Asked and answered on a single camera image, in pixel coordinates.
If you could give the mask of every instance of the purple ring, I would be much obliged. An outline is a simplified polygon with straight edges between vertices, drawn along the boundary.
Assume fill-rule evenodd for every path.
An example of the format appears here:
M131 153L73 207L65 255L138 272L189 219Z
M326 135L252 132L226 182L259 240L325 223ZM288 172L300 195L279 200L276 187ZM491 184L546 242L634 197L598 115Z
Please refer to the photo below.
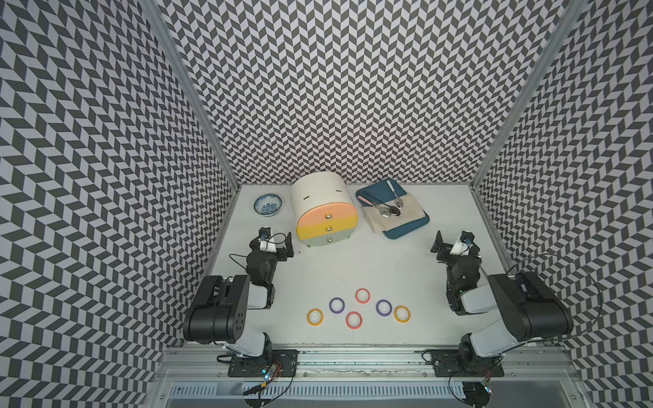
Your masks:
M381 311L379 310L379 305L382 303L387 303L388 306L390 306L390 311L388 313L381 313ZM389 316L390 313L392 313L392 304L388 302L386 299L381 299L380 301L376 302L376 313L380 314L383 317Z
M339 300L339 301L342 303L342 309L340 309L340 310L333 310L333 307L331 307L331 304L333 303L334 300ZM331 301L328 303L328 308L329 308L329 310L331 310L332 313L335 313L335 314L339 315L340 313L342 313L342 312L345 310L345 301L342 300L342 298L333 298L333 299L331 299Z

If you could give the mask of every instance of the black and white pattern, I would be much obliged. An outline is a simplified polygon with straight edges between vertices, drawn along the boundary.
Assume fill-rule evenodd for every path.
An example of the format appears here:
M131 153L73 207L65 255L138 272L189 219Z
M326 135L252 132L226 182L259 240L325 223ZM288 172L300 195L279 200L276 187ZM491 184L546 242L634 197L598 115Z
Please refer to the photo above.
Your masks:
M133 406L232 191L134 0L0 12L0 406Z
M236 177L469 181L565 0L159 0Z
M597 271L604 314L565 346L601 407L653 406L652 13L590 2L481 185L517 259L551 250ZM566 272L549 281L584 328L596 290Z

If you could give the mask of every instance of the spoon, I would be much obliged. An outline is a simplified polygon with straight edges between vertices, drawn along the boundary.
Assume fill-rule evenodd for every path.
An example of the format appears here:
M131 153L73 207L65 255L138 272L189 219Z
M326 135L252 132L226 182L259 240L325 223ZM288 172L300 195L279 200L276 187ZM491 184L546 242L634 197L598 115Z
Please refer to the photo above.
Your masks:
M365 193L366 195L368 195L370 198L372 198L372 199L374 199L374 200L377 200L377 201L380 203L380 205L384 205L384 206L386 206L387 208L389 208L389 209L390 209L390 212L391 212L393 215L396 215L396 216L398 217L398 216L400 216L400 215L402 214L402 212L399 211L399 209L398 209L397 207L395 207L395 206L389 206L388 204L386 204L386 203L384 203L383 201L379 200L378 198L376 198L375 196L371 195L371 194L368 193L367 191L363 191L363 193Z
M366 200L362 195L359 195L359 196L358 196L358 199L361 200L361 201L363 201L365 204L368 204L368 205L371 205L371 206L373 206L373 207L378 208L378 209L379 209L379 212L381 213L381 216L382 216L382 217L390 218L390 216L392 215L392 213L390 212L390 210L388 210L387 208L384 208L384 207L379 207L378 205L376 205L376 204L374 204L374 203L372 203L372 202L367 201L367 200Z
M394 187L392 186L392 182L390 180L387 180L387 181L388 181L388 185L390 186L390 190L392 190L392 193L395 196L394 203L397 204L397 208L399 208L399 209L403 208L404 207L404 201L401 198L399 198L397 193L394 192Z

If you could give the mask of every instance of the blue and white bowl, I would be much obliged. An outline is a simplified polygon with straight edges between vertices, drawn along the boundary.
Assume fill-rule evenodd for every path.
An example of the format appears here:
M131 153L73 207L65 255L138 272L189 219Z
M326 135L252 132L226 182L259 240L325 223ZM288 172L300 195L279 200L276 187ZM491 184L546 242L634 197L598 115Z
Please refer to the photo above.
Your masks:
M254 211L263 217L271 217L281 209L281 197L276 194L264 194L254 202Z

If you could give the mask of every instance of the metal grate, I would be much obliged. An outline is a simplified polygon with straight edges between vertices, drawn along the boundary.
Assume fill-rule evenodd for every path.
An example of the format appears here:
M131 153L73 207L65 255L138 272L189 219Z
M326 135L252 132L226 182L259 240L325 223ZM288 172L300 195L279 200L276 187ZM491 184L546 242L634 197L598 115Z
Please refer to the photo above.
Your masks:
M224 399L243 398L242 393L260 383L255 381L214 381L214 382L175 382L170 391L170 399ZM261 392L262 398L274 398L281 394L287 383L274 383ZM464 398L462 383L451 381L451 389L459 397ZM258 394L246 396L247 399L258 399ZM297 400L369 400L379 399L453 399L447 384L427 381L411 382L346 382L325 381L310 384L292 384L286 393L280 397Z

